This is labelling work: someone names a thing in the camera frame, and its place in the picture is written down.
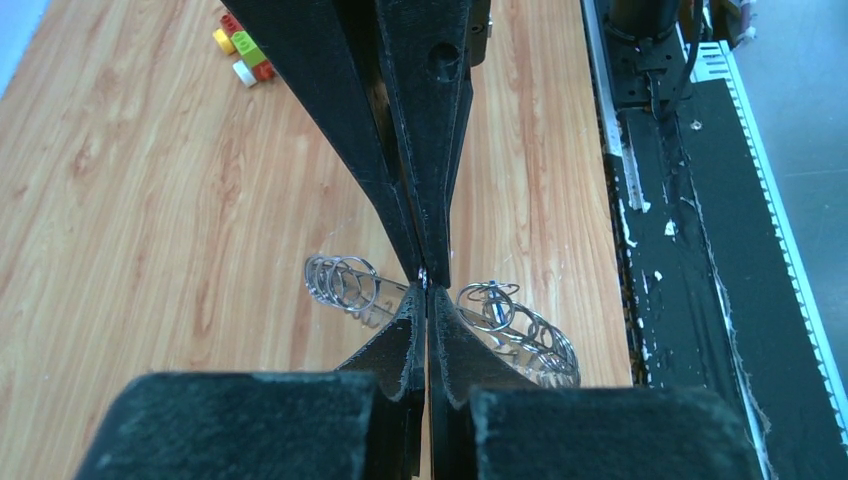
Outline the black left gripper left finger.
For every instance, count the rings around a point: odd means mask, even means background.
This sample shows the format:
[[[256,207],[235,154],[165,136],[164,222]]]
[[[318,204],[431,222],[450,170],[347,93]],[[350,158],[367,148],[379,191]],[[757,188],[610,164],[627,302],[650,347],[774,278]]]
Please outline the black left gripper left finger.
[[[409,479],[420,471],[425,293],[332,371],[155,372],[110,405],[80,479]]]

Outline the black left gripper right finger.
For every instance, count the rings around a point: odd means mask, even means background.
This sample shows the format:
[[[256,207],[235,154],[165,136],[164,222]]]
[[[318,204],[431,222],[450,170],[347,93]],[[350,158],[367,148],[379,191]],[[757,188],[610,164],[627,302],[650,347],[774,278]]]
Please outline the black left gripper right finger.
[[[427,291],[437,479],[757,479],[740,418],[702,388],[543,388]]]

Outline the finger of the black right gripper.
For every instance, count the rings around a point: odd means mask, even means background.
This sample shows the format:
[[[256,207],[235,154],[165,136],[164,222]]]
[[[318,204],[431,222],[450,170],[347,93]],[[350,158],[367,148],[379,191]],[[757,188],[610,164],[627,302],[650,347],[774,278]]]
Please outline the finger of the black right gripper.
[[[420,249],[403,205],[400,158],[391,116],[376,86],[372,1],[228,1],[366,194],[402,271],[418,278]]]
[[[473,98],[471,70],[485,58],[488,1],[378,1],[380,66],[399,153],[400,205],[412,277],[447,288],[450,208]]]

